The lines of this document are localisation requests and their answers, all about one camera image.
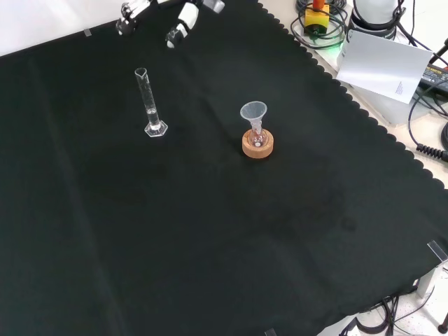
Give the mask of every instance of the glass funnel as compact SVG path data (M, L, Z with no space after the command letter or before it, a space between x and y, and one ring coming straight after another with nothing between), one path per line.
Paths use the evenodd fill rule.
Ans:
M135 71L135 77L139 83L141 98L145 104L146 114L148 116L148 126L145 128L145 132L150 137L161 137L168 129L167 124L159 119L157 109L155 107L155 101L151 85L149 83L148 72L145 68L138 68Z
M261 128L261 120L267 112L267 106L261 101L252 101L241 108L241 117L252 125L248 142L254 147L263 147L269 139L266 132Z

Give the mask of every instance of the white card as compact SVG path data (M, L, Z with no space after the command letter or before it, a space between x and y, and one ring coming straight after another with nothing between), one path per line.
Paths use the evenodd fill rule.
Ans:
M337 79L408 104L432 52L360 31L348 37Z

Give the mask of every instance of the round wooden base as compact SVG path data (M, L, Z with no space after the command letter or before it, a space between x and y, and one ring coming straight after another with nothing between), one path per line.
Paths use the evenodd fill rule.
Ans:
M251 130L247 131L243 135L243 152L247 156L253 159L264 159L267 158L274 150L274 137L271 132L265 129L267 134L267 143L263 147L255 147L249 144L249 134Z

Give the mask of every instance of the black cable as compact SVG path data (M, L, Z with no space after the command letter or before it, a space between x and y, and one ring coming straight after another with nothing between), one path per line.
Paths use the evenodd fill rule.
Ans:
M432 155L432 156L436 156L437 158L440 158L440 159L443 159L441 153L434 153L434 152L432 152L432 151L426 151L427 148L424 148L424 147L426 147L426 146L421 145L421 144L418 143L417 140L414 138L414 135L412 134L412 130L411 130L411 117L412 117L412 112L414 112L415 106L418 104L418 102L420 101L421 97L424 96L424 95L426 95L426 94L427 94L428 92L430 92L433 88L435 88L435 87L437 87L437 86L439 86L439 85L441 85L441 84L443 84L443 83L446 83L446 82L448 82L448 79L446 79L446 80L442 80L442 81L440 81L439 83L434 83L434 84L432 84L430 87L428 87L425 91L423 91L423 93L422 93L421 95L418 94L419 97L415 100L414 105L412 105L411 111L409 112L409 117L408 117L408 119L407 119L407 129L408 129L408 131L409 131L409 135L411 136L411 139L412 139L413 142L417 145L417 150L418 150L418 151L422 151L422 150L419 150L419 147L420 147L421 149L424 150L424 151L422 151L423 153L428 154L428 155ZM448 160L448 152L445 152L445 153L446 153L446 154L445 154L445 155L446 155L446 159Z
M394 320L397 314L398 310L398 301L399 301L399 295L396 296L388 296L385 297L381 303L375 305L373 308L367 310L367 312L378 308L383 307L384 309L384 320L381 324L375 326L375 327L367 327L363 325L358 319L356 319L356 325L358 326L358 329L363 331L364 333L374 335L379 334L385 331L386 329L386 336L392 336L393 335L393 327L394 327ZM389 303L392 302L392 309L389 307Z
M404 315L403 317L400 317L398 320L395 320L395 322L399 322L399 320L403 320L405 317L411 316L411 315L413 315L413 313L416 313L421 308L423 308L426 305L426 303L429 301L429 299L431 299L431 296L433 296L434 290L435 290L435 286L433 287L433 290L431 291L431 293L428 296L428 298L425 300L425 302L423 302L423 304L419 308L415 309L414 311L411 311L410 313Z
M412 2L412 30L411 30L411 36L414 36L414 30L415 30L415 0Z
M401 32L406 36L406 38L409 40L409 42L414 46L414 47L418 47L417 44L419 44L420 46L422 46L423 48L431 51L434 55L434 57L438 58L439 60L441 60L443 63L445 63L448 66L448 62L445 61L443 58L441 58L441 56L437 55L435 52L433 52L430 48L428 48L426 45L424 45L422 42L420 42L419 40L417 40L415 37L411 36L411 34L409 34L406 29L400 24L397 24L397 27L399 28L399 30L401 30Z
M355 14L357 18L368 28L371 30L385 30L390 29L400 22L401 17L405 13L405 11L402 9L401 5L404 0L398 0L398 6L393 11L392 20L387 23L381 23L381 24L374 24L369 23L366 20L364 20L363 16L359 13L358 7L356 6L356 0L353 0L353 10L355 11Z
M403 330L402 328L400 328L398 325L396 325L396 322L398 322L399 320L402 320L412 314L414 314L415 312L419 311L421 308L424 307L424 305L426 305L426 303L429 301L429 299L431 298L431 296L434 293L434 289L431 291L430 295L428 296L428 298L425 300L425 302L417 309L415 309L414 311L404 315L403 317L400 317L399 319L396 320L396 316L397 316L397 311L398 311L398 303L400 301L400 295L393 295L393 296L388 296L385 297L383 300L381 300L381 302L379 304L376 304L374 307L366 310L366 311L362 311L360 314L364 313L364 312L371 312L373 309L379 308L379 307L383 307L384 309L384 320L381 324L375 326L375 327L367 327L365 325L363 325L358 318L356 318L356 325L358 326L358 329L364 333L373 335L373 334L379 334L382 333L383 331L386 330L385 336L392 336L393 335L393 329L394 327L403 331L405 334L411 335L409 334L406 330Z
M321 50L321 49L331 48L331 47L335 47L335 46L340 46L344 42L344 35L347 32L347 26L345 25L345 20L349 16L349 14L344 10L344 8L340 7L340 4L345 6L345 4L347 4L347 0L334 0L333 3L328 3L328 5L330 6L330 12L327 13L324 10L313 8L312 3L306 4L305 0L297 0L296 8L298 11L298 17L297 17L297 19L292 21L291 25L290 25L290 29L291 29L291 32L293 33L294 37L299 42L301 42L301 44L303 44L304 46L307 46L308 48L315 49L315 50ZM331 22L337 23L336 28L334 28L332 31L330 31L328 33L324 33L324 34L316 34L315 31L310 30L308 27L305 26L304 22L302 21L302 17L305 16L305 12L308 8L312 9L315 12L324 13L324 14L328 15L330 17ZM305 33L310 34L312 39L333 40L333 39L339 38L339 41L336 43L328 44L328 45L310 45L306 40L303 39L303 37L301 37L299 34L297 34L295 32L293 27L297 21L302 26L303 31ZM333 33L335 33L338 30L339 30L339 33L337 35L331 36Z
M436 112L439 116L442 117L448 117L448 113L443 109L443 107L440 105L440 102L437 100L436 97L433 98L434 102L437 104L437 106L441 109L441 111L437 110L429 101L427 101L425 99L425 97L423 97L422 94L419 93L419 91L416 91L415 94L417 96L419 96L420 100L423 100L423 102L426 104L422 104L421 101L419 101L420 104L422 104L423 106L427 107L428 109L433 110L434 112Z
M434 99L435 104L439 107L439 109L442 110L443 115L448 116L448 113L445 111L445 109L441 105L439 99L437 99L437 95L435 93L433 93L433 99Z

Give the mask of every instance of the black tablecloth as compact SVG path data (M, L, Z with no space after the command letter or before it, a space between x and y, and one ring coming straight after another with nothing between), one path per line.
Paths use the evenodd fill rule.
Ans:
M1 335L315 336L436 265L441 182L260 5L226 2L176 50L180 8L0 59ZM241 150L253 100L263 161Z

